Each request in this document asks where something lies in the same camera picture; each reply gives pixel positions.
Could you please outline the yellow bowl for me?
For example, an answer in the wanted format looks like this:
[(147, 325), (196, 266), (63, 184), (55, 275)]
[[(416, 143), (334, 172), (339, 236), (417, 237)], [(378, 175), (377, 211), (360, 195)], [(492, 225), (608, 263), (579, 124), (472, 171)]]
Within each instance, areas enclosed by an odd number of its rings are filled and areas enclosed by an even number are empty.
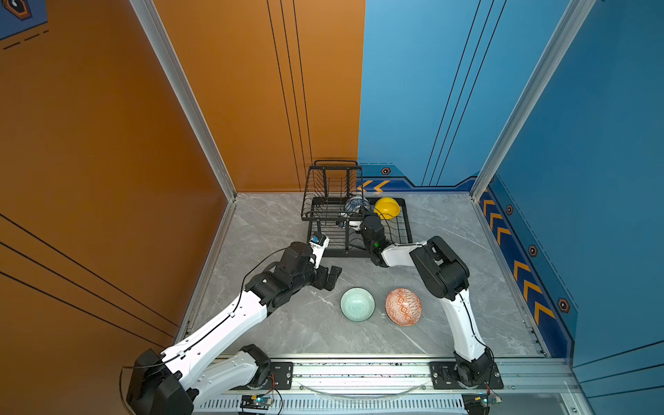
[(375, 202), (373, 211), (380, 217), (380, 219), (391, 221), (400, 215), (401, 206), (394, 198), (382, 197)]

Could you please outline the blue white floral bowl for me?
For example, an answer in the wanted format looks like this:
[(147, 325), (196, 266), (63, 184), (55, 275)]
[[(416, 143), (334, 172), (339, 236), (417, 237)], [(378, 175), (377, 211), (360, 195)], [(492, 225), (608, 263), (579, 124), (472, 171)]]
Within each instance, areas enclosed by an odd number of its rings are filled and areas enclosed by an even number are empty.
[(354, 195), (344, 204), (344, 213), (347, 215), (361, 214), (371, 209), (371, 203), (361, 195)]

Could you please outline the light green bowl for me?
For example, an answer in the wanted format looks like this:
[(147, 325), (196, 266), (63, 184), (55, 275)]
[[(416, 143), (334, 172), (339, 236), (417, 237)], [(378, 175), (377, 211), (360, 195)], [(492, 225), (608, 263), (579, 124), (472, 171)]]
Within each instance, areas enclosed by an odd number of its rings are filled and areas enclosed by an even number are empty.
[(349, 321), (360, 323), (367, 321), (375, 312), (375, 299), (366, 289), (354, 287), (342, 295), (340, 302), (342, 314)]

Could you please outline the orange patterned bowl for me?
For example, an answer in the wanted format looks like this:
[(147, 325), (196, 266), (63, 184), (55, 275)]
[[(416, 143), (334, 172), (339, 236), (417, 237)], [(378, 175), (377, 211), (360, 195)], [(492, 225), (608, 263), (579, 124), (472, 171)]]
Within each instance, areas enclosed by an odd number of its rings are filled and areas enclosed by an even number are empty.
[(406, 288), (392, 290), (387, 295), (385, 307), (389, 319), (401, 327), (416, 325), (423, 314), (419, 297)]

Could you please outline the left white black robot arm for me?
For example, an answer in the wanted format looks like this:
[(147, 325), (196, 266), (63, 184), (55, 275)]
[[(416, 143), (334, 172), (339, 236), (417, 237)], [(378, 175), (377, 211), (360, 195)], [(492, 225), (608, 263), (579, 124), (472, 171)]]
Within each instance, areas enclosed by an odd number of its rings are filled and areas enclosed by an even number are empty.
[(264, 387), (271, 360), (258, 346), (250, 344), (223, 362), (216, 360), (305, 287), (335, 288), (341, 268), (321, 264), (329, 243), (321, 233), (307, 243), (291, 243), (262, 273), (249, 271), (240, 294), (202, 328), (160, 353), (149, 349), (141, 354), (128, 368), (129, 386), (120, 392), (124, 409), (130, 414), (191, 414), (236, 387)]

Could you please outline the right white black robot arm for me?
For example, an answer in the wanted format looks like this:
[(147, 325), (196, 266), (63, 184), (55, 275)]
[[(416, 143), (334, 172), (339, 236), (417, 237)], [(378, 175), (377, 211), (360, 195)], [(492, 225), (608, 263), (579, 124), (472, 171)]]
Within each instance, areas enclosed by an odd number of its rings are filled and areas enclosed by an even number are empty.
[(504, 387), (495, 354), (482, 339), (472, 311), (470, 270), (455, 251), (439, 236), (411, 244), (390, 242), (377, 214), (364, 216), (360, 233), (375, 265), (415, 268), (441, 302), (453, 336), (458, 381), (468, 388)]

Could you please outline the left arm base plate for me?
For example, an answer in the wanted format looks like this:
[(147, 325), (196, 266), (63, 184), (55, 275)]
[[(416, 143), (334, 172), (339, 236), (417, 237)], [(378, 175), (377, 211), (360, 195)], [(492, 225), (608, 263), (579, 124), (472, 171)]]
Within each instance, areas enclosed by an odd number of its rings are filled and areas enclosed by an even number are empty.
[(259, 378), (245, 386), (235, 387), (234, 391), (265, 390), (275, 387), (278, 391), (292, 389), (294, 363), (292, 361), (277, 361), (270, 364), (270, 368)]

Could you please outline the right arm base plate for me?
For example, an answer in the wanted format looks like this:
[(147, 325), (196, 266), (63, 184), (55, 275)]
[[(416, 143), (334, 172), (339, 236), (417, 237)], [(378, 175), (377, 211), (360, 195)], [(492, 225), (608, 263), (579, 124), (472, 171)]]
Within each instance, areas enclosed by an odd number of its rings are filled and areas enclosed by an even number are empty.
[(496, 364), (478, 372), (472, 365), (459, 365), (452, 361), (429, 363), (430, 376), (436, 390), (483, 389), (503, 390), (505, 387)]

